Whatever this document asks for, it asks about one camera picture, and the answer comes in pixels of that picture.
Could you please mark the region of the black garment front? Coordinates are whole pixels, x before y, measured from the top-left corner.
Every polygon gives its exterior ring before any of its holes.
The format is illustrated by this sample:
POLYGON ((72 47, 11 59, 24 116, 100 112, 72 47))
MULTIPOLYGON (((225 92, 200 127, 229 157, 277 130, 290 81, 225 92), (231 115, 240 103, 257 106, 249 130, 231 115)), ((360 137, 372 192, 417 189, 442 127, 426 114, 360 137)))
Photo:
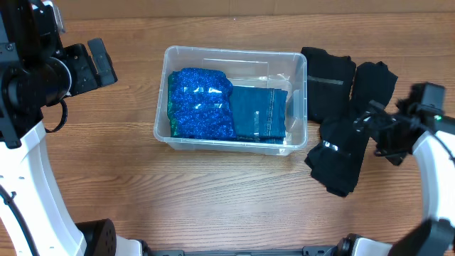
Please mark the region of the black garment front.
POLYGON ((346 116, 326 118, 320 128, 321 141, 310 150, 305 163, 311 177, 329 193, 346 197, 358 183, 369 136, 354 127, 346 116))

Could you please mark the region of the black garment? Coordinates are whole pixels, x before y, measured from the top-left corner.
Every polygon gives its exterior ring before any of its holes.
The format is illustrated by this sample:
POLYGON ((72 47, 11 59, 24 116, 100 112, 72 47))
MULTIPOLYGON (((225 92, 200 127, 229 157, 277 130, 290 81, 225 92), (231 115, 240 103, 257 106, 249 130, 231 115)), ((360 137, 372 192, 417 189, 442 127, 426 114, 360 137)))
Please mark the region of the black garment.
POLYGON ((346 197, 358 183, 369 136, 354 127, 346 116, 326 118, 320 128, 321 141, 310 150, 305 163, 311 177, 329 193, 346 197))
POLYGON ((352 95, 349 102, 348 116, 352 120, 359 118, 369 109, 371 100, 386 107, 392 98, 397 76, 390 72, 382 61, 365 62, 355 72, 352 95))
POLYGON ((308 115, 322 123, 347 112, 356 64, 349 56, 335 56, 320 48, 303 47, 306 57, 308 115))

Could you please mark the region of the blue sequin fabric bundle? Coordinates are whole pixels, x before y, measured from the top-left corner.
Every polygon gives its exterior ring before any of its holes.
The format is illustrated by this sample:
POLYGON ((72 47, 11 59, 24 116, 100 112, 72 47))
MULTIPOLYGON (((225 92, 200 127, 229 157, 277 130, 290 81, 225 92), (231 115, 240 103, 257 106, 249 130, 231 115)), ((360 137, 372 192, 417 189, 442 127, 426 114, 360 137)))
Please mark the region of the blue sequin fabric bundle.
POLYGON ((232 140, 232 83, 219 70, 184 68, 168 76, 167 116, 172 137, 232 140))

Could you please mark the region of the blue denim jeans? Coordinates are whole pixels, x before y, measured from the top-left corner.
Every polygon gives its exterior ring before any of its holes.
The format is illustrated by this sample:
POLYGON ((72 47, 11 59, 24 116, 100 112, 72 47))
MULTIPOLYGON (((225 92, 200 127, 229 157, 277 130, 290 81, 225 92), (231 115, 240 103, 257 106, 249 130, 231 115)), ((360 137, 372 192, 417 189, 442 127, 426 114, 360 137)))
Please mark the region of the blue denim jeans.
POLYGON ((282 144, 286 136, 287 91, 234 86, 230 96, 236 140, 282 144))

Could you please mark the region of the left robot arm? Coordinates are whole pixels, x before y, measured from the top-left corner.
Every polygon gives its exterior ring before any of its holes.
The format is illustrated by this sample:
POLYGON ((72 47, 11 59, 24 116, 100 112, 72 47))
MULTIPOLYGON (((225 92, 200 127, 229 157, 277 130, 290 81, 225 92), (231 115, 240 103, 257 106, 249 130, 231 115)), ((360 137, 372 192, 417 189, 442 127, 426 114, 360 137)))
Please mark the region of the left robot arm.
POLYGON ((53 175, 42 108, 117 81, 101 39, 64 30, 52 1, 1 2, 1 221, 17 255, 146 255, 110 219, 73 221, 53 175))

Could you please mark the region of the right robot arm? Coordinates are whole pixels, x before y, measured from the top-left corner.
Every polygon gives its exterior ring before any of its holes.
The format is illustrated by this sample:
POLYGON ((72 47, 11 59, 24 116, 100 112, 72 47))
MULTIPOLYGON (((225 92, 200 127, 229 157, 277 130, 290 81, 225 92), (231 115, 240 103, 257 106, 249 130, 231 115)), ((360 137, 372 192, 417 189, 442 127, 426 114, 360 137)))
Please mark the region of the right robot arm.
POLYGON ((388 114, 374 101, 354 122, 377 143, 375 155, 398 166, 411 155, 422 180, 422 222, 391 245, 350 234, 332 255, 443 255, 454 249, 454 118, 444 114, 445 89, 414 84, 407 99, 388 114))

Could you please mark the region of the black folded garment right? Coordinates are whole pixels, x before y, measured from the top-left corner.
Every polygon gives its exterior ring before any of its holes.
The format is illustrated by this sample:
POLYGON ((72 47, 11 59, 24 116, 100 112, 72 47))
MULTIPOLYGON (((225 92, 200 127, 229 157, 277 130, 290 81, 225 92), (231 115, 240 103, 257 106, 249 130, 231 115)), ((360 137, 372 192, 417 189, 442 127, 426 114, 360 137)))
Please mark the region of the black folded garment right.
POLYGON ((371 100, 386 107, 392 98, 397 76, 390 72, 382 61, 365 62, 355 72, 352 95, 349 102, 348 116, 352 120, 359 118, 369 109, 371 100))

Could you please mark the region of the black folded garment left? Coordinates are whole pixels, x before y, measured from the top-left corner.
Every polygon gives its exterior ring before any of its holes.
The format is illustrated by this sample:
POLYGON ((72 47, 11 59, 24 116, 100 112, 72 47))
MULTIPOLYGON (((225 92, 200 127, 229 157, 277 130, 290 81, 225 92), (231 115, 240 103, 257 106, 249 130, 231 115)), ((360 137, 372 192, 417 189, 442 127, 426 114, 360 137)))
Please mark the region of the black folded garment left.
POLYGON ((306 57, 308 115, 322 123, 347 112, 356 64, 349 56, 335 56, 320 48, 303 47, 306 57))

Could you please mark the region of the clear plastic storage bin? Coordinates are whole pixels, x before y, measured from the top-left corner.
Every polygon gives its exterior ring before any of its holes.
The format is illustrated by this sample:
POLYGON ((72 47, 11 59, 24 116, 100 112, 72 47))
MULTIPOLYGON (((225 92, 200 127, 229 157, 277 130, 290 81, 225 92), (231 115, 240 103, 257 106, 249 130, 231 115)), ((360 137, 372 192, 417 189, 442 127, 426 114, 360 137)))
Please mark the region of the clear plastic storage bin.
POLYGON ((303 149, 308 141, 306 57, 169 47, 154 136, 178 150, 287 156, 303 149))

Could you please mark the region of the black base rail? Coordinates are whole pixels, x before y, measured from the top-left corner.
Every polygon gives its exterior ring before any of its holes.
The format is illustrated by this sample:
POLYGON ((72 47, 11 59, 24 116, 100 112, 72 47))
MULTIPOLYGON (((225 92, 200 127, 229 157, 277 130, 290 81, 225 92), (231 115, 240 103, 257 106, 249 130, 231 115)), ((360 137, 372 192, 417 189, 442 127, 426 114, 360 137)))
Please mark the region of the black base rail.
POLYGON ((148 256, 333 256, 337 247, 333 245, 304 246, 301 249, 269 250, 212 250, 185 252, 183 250, 150 250, 148 256))

